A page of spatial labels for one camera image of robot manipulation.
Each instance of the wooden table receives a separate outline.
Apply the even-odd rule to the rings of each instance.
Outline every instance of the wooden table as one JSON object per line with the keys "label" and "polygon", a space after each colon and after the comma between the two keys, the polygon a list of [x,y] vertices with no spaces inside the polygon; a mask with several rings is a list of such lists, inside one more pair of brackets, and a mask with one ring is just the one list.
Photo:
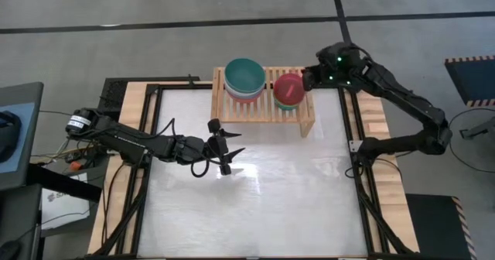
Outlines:
{"label": "wooden table", "polygon": [[[189,82],[130,82],[128,83],[125,92],[125,98],[121,109],[120,123],[138,128],[145,100],[145,90],[148,84],[188,84]],[[200,81],[196,84],[211,84],[211,82]],[[384,115],[384,110],[380,98],[372,97],[369,94],[359,93],[357,95],[360,105],[361,118],[364,123],[364,131],[366,136],[376,137],[378,139],[389,138],[387,121]],[[357,137],[357,127],[355,118],[352,112],[350,97],[346,96],[347,107],[349,108],[349,116],[351,125],[353,126],[353,135]],[[151,104],[155,103],[155,97],[152,96]],[[153,106],[150,106],[148,111],[148,120],[146,131],[151,130],[151,119],[153,116]],[[381,156],[397,164],[394,156]],[[108,163],[108,170],[104,182],[104,191],[108,193],[111,178],[115,171],[121,165],[120,157],[111,158]],[[125,195],[128,186],[130,167],[124,167],[123,170],[116,176],[111,191],[111,202],[108,211],[108,231],[109,234],[114,230],[115,226],[121,220],[122,208],[124,206]],[[374,178],[376,181],[377,192],[380,200],[381,211],[384,219],[388,222],[395,234],[413,251],[418,251],[418,242],[416,241],[414,228],[412,226],[411,215],[409,214],[407,200],[405,198],[404,188],[402,186],[401,176],[399,172],[389,163],[376,161],[373,166]],[[135,193],[141,183],[142,170],[139,171],[138,179],[136,180]],[[372,238],[375,251],[380,251],[380,239],[377,234],[377,226],[372,217],[370,219],[370,227],[372,230]],[[93,233],[91,235],[88,253],[92,253],[101,246],[101,231],[103,228],[104,213],[103,200],[101,199],[98,206],[96,220],[94,222]],[[134,231],[134,218],[128,225],[127,234],[125,235],[124,253],[129,253],[131,249],[132,234]]]}

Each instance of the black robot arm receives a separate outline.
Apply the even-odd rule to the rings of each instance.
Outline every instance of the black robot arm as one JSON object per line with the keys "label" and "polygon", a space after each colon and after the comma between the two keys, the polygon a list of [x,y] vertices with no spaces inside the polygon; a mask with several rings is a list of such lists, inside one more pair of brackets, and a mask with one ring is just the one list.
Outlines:
{"label": "black robot arm", "polygon": [[83,108],[73,113],[66,132],[70,139],[98,142],[118,151],[121,158],[132,165],[146,163],[149,157],[143,155],[149,154],[163,162],[177,162],[181,165],[193,165],[201,161],[206,161],[207,165],[216,163],[222,175],[231,174],[229,163],[242,149],[229,153],[226,138],[239,134],[225,132],[220,127],[220,121],[213,119],[208,122],[213,136],[204,142],[194,136],[176,135],[173,122],[166,127],[172,125],[173,135],[150,135],[120,124],[94,109]]}
{"label": "black robot arm", "polygon": [[[366,56],[361,58],[360,51]],[[378,140],[365,138],[357,154],[373,162],[381,154],[419,150],[440,155],[446,150],[452,133],[442,109],[400,85],[384,66],[374,62],[368,52],[352,43],[336,43],[319,51],[319,64],[303,71],[306,91],[315,86],[343,87],[352,92],[365,91],[384,98],[423,124],[415,135]]]}

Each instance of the gray concrete floor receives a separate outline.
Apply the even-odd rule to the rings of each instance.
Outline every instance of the gray concrete floor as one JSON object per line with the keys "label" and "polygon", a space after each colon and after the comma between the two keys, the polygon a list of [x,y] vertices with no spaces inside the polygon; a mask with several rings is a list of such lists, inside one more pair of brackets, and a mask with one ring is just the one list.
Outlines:
{"label": "gray concrete floor", "polygon": [[[342,0],[347,15],[387,15],[495,10],[495,0]],[[0,0],[0,28],[85,26],[239,18],[336,15],[333,0]],[[449,118],[466,110],[443,60],[495,54],[495,18],[351,22],[350,35],[406,87],[443,108]],[[321,47],[341,40],[331,23],[175,28],[109,32],[0,35],[0,87],[45,84],[42,108],[71,112],[97,105],[106,77],[197,75],[211,79],[215,66],[246,56],[266,66],[306,66]],[[384,102],[391,134],[420,126]],[[477,112],[453,129],[483,121]],[[34,153],[53,152],[67,120],[40,115]],[[481,169],[495,168],[493,136],[464,141],[459,156]],[[478,258],[495,255],[495,175],[478,173],[450,152],[400,158],[408,193],[453,195],[463,202]],[[47,239],[45,259],[84,255],[90,228]]]}

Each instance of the bowl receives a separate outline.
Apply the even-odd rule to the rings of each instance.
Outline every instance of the bowl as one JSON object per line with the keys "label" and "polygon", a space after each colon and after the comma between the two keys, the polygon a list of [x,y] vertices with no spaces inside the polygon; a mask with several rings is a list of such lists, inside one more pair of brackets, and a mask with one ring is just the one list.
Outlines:
{"label": "bowl", "polygon": [[230,95],[230,97],[239,102],[239,103],[251,103],[251,102],[256,102],[256,100],[261,96],[261,94],[263,94],[263,91],[260,91],[256,96],[254,96],[253,98],[250,98],[250,99],[245,99],[245,98],[238,98],[238,97],[235,97],[234,95],[232,95],[229,91],[227,91],[227,93]]}
{"label": "bowl", "polygon": [[274,97],[285,106],[299,104],[305,94],[302,78],[298,74],[283,74],[273,86]]}
{"label": "bowl", "polygon": [[297,108],[297,105],[286,105],[281,103],[279,100],[277,100],[276,97],[273,97],[273,101],[277,105],[277,107],[282,109],[283,111],[291,111]]}
{"label": "bowl", "polygon": [[265,86],[266,76],[263,67],[253,60],[239,58],[225,67],[225,84],[242,94],[257,93]]}
{"label": "bowl", "polygon": [[227,92],[229,92],[229,94],[231,96],[234,96],[238,99],[252,99],[252,98],[255,98],[257,96],[259,96],[260,92],[262,92],[263,90],[265,89],[265,87],[262,87],[259,91],[256,91],[254,93],[251,93],[251,94],[244,94],[244,93],[239,93],[238,91],[232,89],[229,84],[225,84],[225,90]]}

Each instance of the white table surface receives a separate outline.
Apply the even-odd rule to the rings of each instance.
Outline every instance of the white table surface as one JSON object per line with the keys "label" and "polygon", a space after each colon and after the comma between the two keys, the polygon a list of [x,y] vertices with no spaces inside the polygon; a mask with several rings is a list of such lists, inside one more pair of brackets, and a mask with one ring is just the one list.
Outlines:
{"label": "white table surface", "polygon": [[[188,166],[153,160],[140,257],[366,255],[337,92],[312,91],[316,123],[224,124],[230,151],[246,147],[232,176],[210,166],[197,179]],[[165,90],[159,129],[210,137],[211,91]],[[203,171],[195,165],[196,173]]]}

